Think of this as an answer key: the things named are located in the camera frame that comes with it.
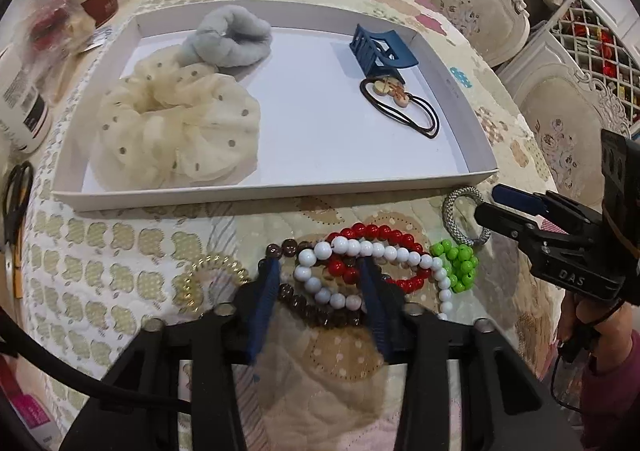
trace black scissors handle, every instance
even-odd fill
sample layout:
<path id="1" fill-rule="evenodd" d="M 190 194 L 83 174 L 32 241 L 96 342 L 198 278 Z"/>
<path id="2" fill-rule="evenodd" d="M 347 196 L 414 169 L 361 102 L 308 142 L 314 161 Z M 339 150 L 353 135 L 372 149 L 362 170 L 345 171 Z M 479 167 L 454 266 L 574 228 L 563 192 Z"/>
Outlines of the black scissors handle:
<path id="1" fill-rule="evenodd" d="M 25 161 L 14 166 L 9 174 L 2 196 L 5 243 L 15 245 L 20 223 L 29 205 L 33 185 L 33 166 Z"/>

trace gray bracelet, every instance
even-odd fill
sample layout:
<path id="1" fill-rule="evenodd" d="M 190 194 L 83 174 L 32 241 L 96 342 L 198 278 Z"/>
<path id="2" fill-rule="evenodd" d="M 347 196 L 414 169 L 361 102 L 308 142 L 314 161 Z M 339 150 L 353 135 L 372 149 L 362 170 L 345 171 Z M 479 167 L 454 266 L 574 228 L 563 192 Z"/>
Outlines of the gray bracelet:
<path id="1" fill-rule="evenodd" d="M 489 236 L 491 236 L 491 231 L 489 229 L 483 227 L 478 238 L 469 238 L 453 221 L 453 203 L 461 196 L 469 197 L 476 203 L 476 205 L 480 205 L 484 202 L 482 194 L 475 186 L 465 186 L 453 190 L 449 193 L 446 199 L 444 199 L 444 203 L 442 204 L 442 221 L 444 223 L 444 227 L 457 243 L 466 243 L 466 245 L 471 247 L 484 245 L 489 240 Z"/>

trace white box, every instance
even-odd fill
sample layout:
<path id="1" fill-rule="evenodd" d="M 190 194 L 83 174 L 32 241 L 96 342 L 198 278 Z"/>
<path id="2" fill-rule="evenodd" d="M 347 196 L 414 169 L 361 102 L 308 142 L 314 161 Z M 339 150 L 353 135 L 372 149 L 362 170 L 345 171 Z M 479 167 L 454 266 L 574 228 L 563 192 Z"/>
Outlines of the white box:
<path id="1" fill-rule="evenodd" d="M 191 187 L 105 190 L 89 164 L 101 96 L 136 61 L 181 43 L 214 2 L 139 14 L 104 53 L 78 102 L 53 179 L 54 197 L 78 211 L 263 198 L 429 189 L 477 184 L 497 171 L 491 146 L 449 70 L 414 30 L 357 12 L 292 2 L 236 0 L 273 29 L 271 55 L 236 75 L 260 103 L 253 171 Z M 428 139 L 377 111 L 349 43 L 361 24 L 395 29 L 419 65 L 401 70 L 406 90 L 429 101 L 440 132 Z M 427 118 L 413 104 L 405 113 Z"/>

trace chair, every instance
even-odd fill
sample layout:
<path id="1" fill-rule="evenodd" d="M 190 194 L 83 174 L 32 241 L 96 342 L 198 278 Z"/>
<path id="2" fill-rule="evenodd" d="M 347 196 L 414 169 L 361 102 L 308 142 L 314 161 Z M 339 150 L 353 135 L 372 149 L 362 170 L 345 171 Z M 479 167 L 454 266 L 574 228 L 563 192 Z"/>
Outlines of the chair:
<path id="1" fill-rule="evenodd" d="M 489 66 L 511 59 L 529 37 L 524 0 L 429 0 Z"/>
<path id="2" fill-rule="evenodd" d="M 534 70 L 513 96 L 558 192 L 601 209 L 600 129 L 629 136 L 625 108 L 599 79 L 560 63 Z"/>

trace table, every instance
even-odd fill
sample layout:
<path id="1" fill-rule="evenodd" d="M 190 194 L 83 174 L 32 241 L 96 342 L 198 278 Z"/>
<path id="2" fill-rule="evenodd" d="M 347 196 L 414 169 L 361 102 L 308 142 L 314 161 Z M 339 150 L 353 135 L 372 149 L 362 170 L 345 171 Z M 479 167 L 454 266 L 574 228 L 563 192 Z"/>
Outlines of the table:
<path id="1" fill-rule="evenodd" d="M 202 1 L 210 0 L 132 0 L 114 22 Z M 494 149 L 500 171 L 479 186 L 484 195 L 496 182 L 529 192 L 555 189 L 529 126 L 497 76 L 427 1 L 293 1 L 364 12 L 418 30 L 465 82 L 461 89 Z M 91 56 L 81 63 L 78 84 L 56 112 L 24 230 L 22 321 L 31 336 L 77 369 L 101 377 L 148 317 L 168 323 L 192 319 L 197 313 L 190 305 L 202 311 L 229 297 L 232 279 L 221 272 L 204 273 L 185 291 L 186 269 L 209 251 L 233 256 L 254 274 L 268 243 L 312 240 L 356 221 L 389 224 L 425 246 L 446 236 L 440 208 L 447 190 L 74 213 L 53 200 L 50 185 L 69 118 L 100 53 Z M 470 205 L 458 204 L 456 215 L 473 228 Z M 562 292 L 532 278 L 526 257 L 511 240 L 493 236 L 479 257 L 477 285 L 454 298 L 450 318 L 471 323 L 491 317 L 532 370 L 541 373 Z M 435 307 L 436 288 L 427 284 L 412 300 Z M 188 374 L 188 364 L 184 371 Z M 277 306 L 255 368 L 238 368 L 236 381 L 252 450 L 392 448 L 404 369 L 383 367 L 363 328 L 305 329 Z M 49 378 L 45 391 L 66 431 L 84 395 Z M 180 424 L 180 443 L 188 449 L 185 417 Z"/>

